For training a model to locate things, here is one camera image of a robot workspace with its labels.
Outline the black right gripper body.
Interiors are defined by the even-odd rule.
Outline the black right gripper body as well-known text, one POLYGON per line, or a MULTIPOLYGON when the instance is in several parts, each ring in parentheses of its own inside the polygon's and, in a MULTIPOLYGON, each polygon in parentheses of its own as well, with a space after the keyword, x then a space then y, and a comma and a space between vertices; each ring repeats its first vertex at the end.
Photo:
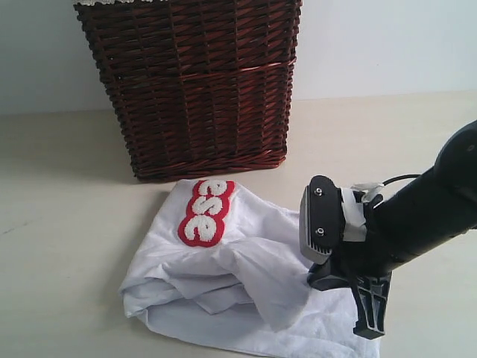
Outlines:
POLYGON ((384 330, 391 284, 388 250, 378 239, 364 242, 332 240, 329 258, 333 286, 349 287, 356 303, 355 330, 384 330))

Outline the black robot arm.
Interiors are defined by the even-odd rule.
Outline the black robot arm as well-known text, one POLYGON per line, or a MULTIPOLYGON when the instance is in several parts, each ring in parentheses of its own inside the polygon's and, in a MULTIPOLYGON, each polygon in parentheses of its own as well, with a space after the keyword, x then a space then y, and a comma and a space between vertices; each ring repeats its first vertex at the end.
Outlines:
POLYGON ((430 169, 404 180, 386 199, 381 183, 339 188, 317 175, 300 203, 300 252, 312 262, 307 282, 319 291, 350 289, 353 332, 366 339, 385 333, 393 270, 476 228, 476 124, 457 131, 430 169))

